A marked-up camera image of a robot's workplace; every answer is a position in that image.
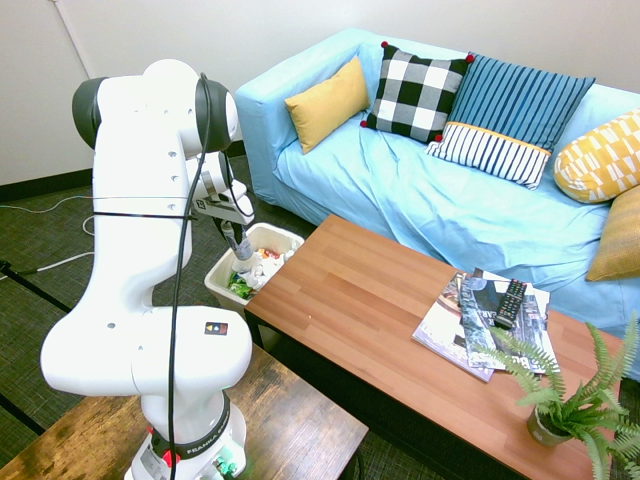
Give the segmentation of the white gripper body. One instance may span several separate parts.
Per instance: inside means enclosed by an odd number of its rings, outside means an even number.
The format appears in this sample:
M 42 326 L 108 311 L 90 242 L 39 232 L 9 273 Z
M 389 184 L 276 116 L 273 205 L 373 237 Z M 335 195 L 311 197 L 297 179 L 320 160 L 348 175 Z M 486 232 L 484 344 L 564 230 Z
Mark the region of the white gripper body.
M 246 216 L 233 201 L 204 197 L 196 198 L 192 203 L 195 209 L 202 214 L 240 225 L 246 224 Z

